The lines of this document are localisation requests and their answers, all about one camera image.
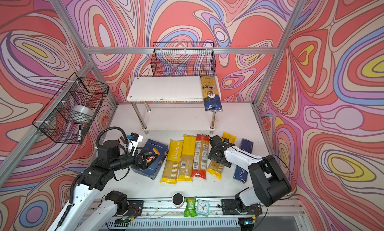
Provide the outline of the blue Barilla rigatoni box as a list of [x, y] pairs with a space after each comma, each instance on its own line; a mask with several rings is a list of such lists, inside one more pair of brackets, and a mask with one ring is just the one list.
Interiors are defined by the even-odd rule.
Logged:
[[148, 166], [148, 168], [144, 170], [135, 167], [132, 167], [132, 170], [139, 175], [155, 180], [160, 171], [161, 166], [163, 165], [167, 157], [169, 148], [166, 144], [151, 139], [148, 139], [148, 141], [144, 145], [144, 148], [147, 149], [146, 153], [156, 154], [157, 158]]

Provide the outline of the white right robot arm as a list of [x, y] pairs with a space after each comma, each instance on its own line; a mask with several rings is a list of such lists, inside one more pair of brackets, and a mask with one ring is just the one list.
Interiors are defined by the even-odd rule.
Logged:
[[239, 166], [251, 178], [252, 187], [240, 191], [233, 199], [222, 199], [219, 207], [224, 215], [246, 215], [256, 207], [255, 214], [259, 216], [262, 213], [260, 205], [270, 207], [292, 191], [290, 182], [273, 156], [255, 156], [218, 135], [210, 137], [209, 142], [208, 159], [228, 168]]

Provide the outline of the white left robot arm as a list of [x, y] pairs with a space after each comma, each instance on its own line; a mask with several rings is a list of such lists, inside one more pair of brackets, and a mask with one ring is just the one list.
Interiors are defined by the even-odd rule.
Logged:
[[112, 126], [97, 137], [98, 156], [71, 184], [69, 201], [49, 227], [50, 231], [98, 231], [113, 216], [124, 216], [130, 208], [127, 195], [111, 191], [84, 222], [82, 217], [103, 191], [108, 182], [116, 179], [115, 172], [131, 167], [145, 170], [159, 154], [140, 147], [142, 136], [126, 135], [122, 128]]

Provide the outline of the blue Ankara spaghetti bag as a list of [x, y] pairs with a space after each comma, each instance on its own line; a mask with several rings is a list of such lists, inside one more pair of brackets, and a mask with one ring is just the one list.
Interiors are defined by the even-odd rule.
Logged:
[[222, 111], [223, 108], [216, 78], [214, 76], [201, 76], [200, 80], [205, 111]]

